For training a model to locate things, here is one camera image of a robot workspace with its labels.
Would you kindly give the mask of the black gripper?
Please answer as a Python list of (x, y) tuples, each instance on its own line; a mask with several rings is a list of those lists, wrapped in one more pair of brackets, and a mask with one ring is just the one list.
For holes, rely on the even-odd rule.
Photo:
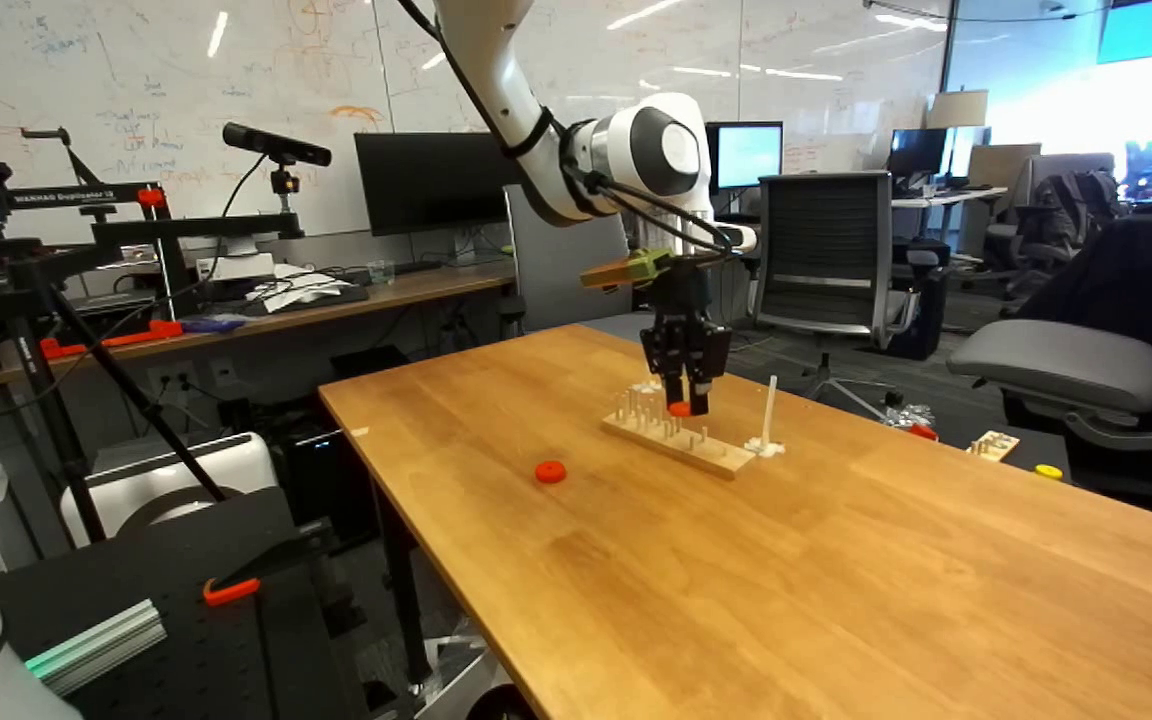
[(651, 324), (639, 333), (665, 402), (683, 399), (680, 367), (686, 367), (686, 407), (707, 414), (713, 381), (725, 374), (731, 333), (707, 311), (713, 258), (670, 258), (647, 289)]

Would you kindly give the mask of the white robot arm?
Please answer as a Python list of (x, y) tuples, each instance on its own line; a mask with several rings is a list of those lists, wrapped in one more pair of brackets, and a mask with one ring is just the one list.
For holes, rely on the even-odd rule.
[(651, 308), (639, 346), (665, 383), (665, 402), (703, 414), (731, 346), (731, 333), (707, 311), (707, 271), (738, 254), (738, 232), (713, 213), (700, 104), (654, 93), (603, 117), (561, 118), (514, 57), (532, 0), (431, 0), (431, 8), (399, 0), (399, 8), (441, 43), (545, 218), (582, 224), (629, 213), (680, 238), (680, 252), (645, 252), (645, 271), (633, 275)]

